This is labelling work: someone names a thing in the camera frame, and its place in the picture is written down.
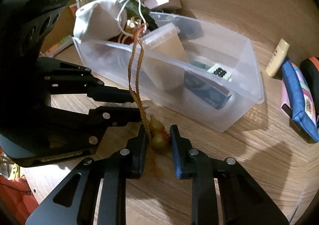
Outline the beige slime tub purple sticker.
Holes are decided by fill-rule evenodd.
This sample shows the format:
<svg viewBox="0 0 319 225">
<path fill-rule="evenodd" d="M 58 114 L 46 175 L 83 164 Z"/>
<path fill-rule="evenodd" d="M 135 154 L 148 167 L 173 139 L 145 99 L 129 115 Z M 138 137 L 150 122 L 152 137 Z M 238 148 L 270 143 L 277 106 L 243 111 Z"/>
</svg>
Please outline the beige slime tub purple sticker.
<svg viewBox="0 0 319 225">
<path fill-rule="evenodd" d="M 189 61 L 179 32 L 179 28 L 170 22 L 141 39 L 144 49 L 143 70 L 155 87 L 162 91 L 173 90 L 184 82 L 185 71 L 176 64 Z"/>
</svg>

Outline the white drawstring cloth bag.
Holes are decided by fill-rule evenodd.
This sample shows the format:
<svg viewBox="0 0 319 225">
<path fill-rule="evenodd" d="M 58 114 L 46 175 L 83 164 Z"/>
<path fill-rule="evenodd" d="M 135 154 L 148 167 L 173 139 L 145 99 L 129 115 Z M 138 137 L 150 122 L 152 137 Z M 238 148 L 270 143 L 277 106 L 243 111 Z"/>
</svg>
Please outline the white drawstring cloth bag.
<svg viewBox="0 0 319 225">
<path fill-rule="evenodd" d="M 141 0 L 95 0 L 76 11 L 73 36 L 106 41 L 120 34 L 133 37 L 138 29 L 144 34 L 147 28 Z"/>
</svg>

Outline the blue white small packet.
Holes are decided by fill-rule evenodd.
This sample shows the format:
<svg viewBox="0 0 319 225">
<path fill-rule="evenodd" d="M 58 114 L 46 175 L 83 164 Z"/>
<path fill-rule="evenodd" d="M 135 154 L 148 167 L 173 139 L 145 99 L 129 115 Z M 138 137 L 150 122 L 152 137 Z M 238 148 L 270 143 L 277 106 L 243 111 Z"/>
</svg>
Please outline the blue white small packet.
<svg viewBox="0 0 319 225">
<path fill-rule="evenodd" d="M 232 97 L 224 86 L 190 71 L 184 74 L 184 86 L 217 110 L 224 108 Z"/>
</svg>

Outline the orange cloth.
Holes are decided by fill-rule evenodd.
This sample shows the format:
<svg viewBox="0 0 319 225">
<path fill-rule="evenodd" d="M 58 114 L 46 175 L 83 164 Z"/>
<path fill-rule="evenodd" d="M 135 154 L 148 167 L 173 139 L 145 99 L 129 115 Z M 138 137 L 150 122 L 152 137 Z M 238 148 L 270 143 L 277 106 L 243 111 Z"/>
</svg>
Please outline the orange cloth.
<svg viewBox="0 0 319 225">
<path fill-rule="evenodd" d="M 25 178 L 9 180 L 1 175 L 1 199 L 19 224 L 25 224 L 38 207 Z"/>
</svg>

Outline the orange green tube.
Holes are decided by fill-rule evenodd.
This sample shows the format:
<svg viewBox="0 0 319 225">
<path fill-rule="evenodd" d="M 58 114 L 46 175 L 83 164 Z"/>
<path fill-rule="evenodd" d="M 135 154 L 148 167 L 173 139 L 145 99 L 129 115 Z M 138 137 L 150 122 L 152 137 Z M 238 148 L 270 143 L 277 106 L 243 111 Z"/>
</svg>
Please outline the orange green tube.
<svg viewBox="0 0 319 225">
<path fill-rule="evenodd" d="M 63 39 L 61 39 L 59 42 L 54 44 L 51 48 L 49 48 L 45 53 L 44 56 L 53 58 L 60 52 L 62 52 L 67 47 L 71 46 L 73 44 L 73 39 L 71 35 L 65 36 Z"/>
</svg>

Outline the white lidded round container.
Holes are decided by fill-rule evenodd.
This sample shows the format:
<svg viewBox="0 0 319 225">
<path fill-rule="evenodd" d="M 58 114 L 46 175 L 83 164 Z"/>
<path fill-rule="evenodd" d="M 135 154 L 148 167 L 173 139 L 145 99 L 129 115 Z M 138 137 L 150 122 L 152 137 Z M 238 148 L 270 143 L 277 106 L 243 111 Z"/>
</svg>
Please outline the white lidded round container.
<svg viewBox="0 0 319 225">
<path fill-rule="evenodd" d="M 227 115 L 228 111 L 231 109 L 235 101 L 235 95 L 232 93 L 232 97 L 229 99 L 226 106 L 224 106 L 224 108 L 220 110 L 217 110 L 208 103 L 206 103 L 204 100 L 200 99 L 198 96 L 193 94 L 186 87 L 184 89 L 183 95 L 188 104 L 194 107 L 195 110 L 200 113 L 200 116 L 205 117 L 207 120 L 212 120 L 213 118 L 219 118 L 224 115 Z"/>
</svg>

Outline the clear plastic storage bin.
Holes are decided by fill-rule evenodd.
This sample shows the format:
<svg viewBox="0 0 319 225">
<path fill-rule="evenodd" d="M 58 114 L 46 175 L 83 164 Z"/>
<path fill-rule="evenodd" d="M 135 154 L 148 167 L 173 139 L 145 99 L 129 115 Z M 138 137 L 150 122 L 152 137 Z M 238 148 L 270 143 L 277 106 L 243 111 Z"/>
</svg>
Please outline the clear plastic storage bin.
<svg viewBox="0 0 319 225">
<path fill-rule="evenodd" d="M 83 64 L 219 132 L 264 102 L 260 69 L 247 37 L 190 17 L 150 15 L 157 29 L 137 46 L 75 39 Z"/>
</svg>

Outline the pink phone under pouch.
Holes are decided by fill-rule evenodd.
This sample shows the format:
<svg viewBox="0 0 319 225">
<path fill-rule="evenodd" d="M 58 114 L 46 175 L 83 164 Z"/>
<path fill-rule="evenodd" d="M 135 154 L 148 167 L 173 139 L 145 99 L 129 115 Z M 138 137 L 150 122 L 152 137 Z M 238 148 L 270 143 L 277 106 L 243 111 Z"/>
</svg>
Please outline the pink phone under pouch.
<svg viewBox="0 0 319 225">
<path fill-rule="evenodd" d="M 298 125 L 292 120 L 292 109 L 290 107 L 290 101 L 284 81 L 281 80 L 282 92 L 281 92 L 281 111 L 289 119 L 289 126 L 306 142 L 310 143 L 310 137 L 298 127 Z"/>
</svg>

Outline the small white cardboard box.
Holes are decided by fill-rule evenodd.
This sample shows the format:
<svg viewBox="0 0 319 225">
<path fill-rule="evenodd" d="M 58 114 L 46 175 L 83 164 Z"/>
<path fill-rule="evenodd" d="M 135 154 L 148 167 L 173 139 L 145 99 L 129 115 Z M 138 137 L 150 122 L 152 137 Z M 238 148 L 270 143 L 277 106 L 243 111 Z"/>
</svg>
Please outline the small white cardboard box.
<svg viewBox="0 0 319 225">
<path fill-rule="evenodd" d="M 143 4 L 149 9 L 158 9 L 169 3 L 169 0 L 144 0 Z"/>
</svg>

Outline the white card black dots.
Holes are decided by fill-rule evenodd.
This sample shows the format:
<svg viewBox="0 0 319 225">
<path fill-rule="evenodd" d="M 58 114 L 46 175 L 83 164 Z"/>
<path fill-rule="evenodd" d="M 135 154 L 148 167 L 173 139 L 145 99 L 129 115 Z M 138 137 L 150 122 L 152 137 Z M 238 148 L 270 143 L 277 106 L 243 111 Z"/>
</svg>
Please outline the white card black dots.
<svg viewBox="0 0 319 225">
<path fill-rule="evenodd" d="M 232 76 L 231 71 L 218 63 L 215 63 L 213 66 L 211 66 L 207 70 L 207 72 L 214 74 L 216 76 L 219 76 L 220 78 L 224 80 L 231 81 L 231 76 Z"/>
</svg>

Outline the blue patchwork fabric pouch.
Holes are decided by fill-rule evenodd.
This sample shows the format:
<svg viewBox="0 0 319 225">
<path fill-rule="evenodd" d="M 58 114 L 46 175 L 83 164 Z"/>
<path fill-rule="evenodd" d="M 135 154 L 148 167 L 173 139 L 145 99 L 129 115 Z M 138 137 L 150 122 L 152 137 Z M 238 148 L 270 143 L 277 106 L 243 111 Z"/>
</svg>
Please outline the blue patchwork fabric pouch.
<svg viewBox="0 0 319 225">
<path fill-rule="evenodd" d="M 288 58 L 283 61 L 281 71 L 292 111 L 290 119 L 318 143 L 315 104 L 303 74 Z"/>
</svg>

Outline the cream yellow lotion bottle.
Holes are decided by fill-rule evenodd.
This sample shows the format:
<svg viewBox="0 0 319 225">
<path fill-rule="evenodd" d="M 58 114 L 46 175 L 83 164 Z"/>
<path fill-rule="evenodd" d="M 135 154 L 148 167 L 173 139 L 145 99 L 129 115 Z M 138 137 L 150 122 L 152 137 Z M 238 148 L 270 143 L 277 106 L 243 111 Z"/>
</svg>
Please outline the cream yellow lotion bottle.
<svg viewBox="0 0 319 225">
<path fill-rule="evenodd" d="M 271 78 L 275 76 L 275 74 L 278 72 L 279 68 L 281 67 L 283 61 L 285 60 L 287 56 L 289 47 L 290 47 L 289 43 L 287 43 L 284 39 L 281 38 L 266 67 L 266 73 Z"/>
</svg>

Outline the black orange zip case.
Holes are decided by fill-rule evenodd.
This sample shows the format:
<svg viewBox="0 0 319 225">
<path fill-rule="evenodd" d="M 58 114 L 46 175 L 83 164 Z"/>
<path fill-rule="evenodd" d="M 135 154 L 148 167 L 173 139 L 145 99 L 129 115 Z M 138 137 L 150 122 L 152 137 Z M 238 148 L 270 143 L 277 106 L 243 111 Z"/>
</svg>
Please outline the black orange zip case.
<svg viewBox="0 0 319 225">
<path fill-rule="evenodd" d="M 309 57 L 302 61 L 300 70 L 309 87 L 318 83 L 318 57 Z"/>
</svg>

